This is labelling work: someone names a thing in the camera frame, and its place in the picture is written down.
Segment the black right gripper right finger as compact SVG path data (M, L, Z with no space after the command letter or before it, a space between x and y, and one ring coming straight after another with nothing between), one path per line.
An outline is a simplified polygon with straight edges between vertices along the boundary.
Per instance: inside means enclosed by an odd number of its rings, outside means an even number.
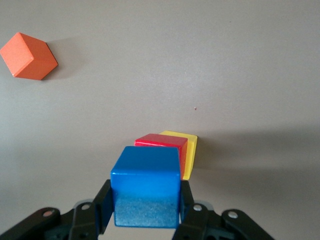
M222 214L195 202L187 180L180 183L180 221L174 240L272 240L246 213L227 209Z

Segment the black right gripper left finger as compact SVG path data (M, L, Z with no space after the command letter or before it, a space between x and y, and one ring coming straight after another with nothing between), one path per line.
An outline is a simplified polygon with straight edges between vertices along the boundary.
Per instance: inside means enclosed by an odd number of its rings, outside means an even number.
M113 214L111 181L105 181L93 200L79 202L67 213L41 208L4 233L2 240L97 240Z

